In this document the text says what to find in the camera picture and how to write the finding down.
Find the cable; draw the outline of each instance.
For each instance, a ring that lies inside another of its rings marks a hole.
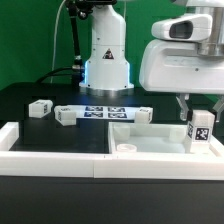
[[[57,45],[57,33],[58,33],[58,22],[59,22],[59,18],[60,18],[60,14],[62,11],[62,8],[65,4],[67,0],[63,0],[61,5],[59,6],[58,12],[57,12],[57,16],[56,16],[56,21],[55,21],[55,28],[54,28],[54,47],[53,47],[53,59],[52,59],[52,71],[55,68],[55,59],[56,59],[56,45]]]
[[[39,78],[36,83],[41,83],[44,79],[48,78],[48,77],[54,77],[54,76],[62,76],[62,75],[73,75],[73,74],[57,74],[58,72],[61,71],[68,71],[71,70],[73,71],[72,67],[63,67],[63,68],[58,68],[55,69],[53,71],[48,72],[46,75],[44,75],[43,77]]]

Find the black table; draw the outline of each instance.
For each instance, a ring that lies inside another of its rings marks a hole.
[[[154,123],[183,124],[174,94],[148,93],[117,99],[87,96],[62,84],[16,83],[0,91],[0,124],[18,121],[20,140],[12,150],[108,153],[108,120],[78,119],[63,127],[51,113],[28,118],[28,104],[50,99],[54,105],[150,106]],[[194,95],[189,106],[212,108]],[[223,118],[214,128],[224,143]],[[220,224],[224,223],[222,181],[0,177],[0,223]]]

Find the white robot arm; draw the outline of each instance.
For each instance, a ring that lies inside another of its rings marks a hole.
[[[82,92],[116,97],[131,94],[130,65],[125,59],[126,23],[115,12],[117,0],[76,0],[78,16],[92,13],[92,53],[85,64]]]
[[[148,91],[178,93],[182,120],[187,119],[189,93],[221,96],[217,120],[224,109],[224,1],[171,0],[186,5],[178,18],[157,22],[147,46],[140,83]]]

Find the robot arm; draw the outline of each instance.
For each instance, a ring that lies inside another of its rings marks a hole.
[[[157,22],[158,39],[147,46],[140,83],[148,91],[174,92],[186,120],[185,100],[190,93],[217,94],[214,111],[219,121],[224,110],[224,1],[170,0],[187,7],[187,13]]]

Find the green wall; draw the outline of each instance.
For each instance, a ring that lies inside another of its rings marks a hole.
[[[1,0],[0,2],[0,89],[13,82],[33,82],[51,70],[55,17],[62,0]],[[123,2],[115,10],[123,14]],[[184,8],[169,0],[136,0],[127,3],[126,58],[131,81],[138,83],[142,55],[153,39],[155,21],[181,15]],[[79,21],[81,51],[90,56],[91,19]],[[72,65],[70,21],[63,9],[60,17],[56,67]]]

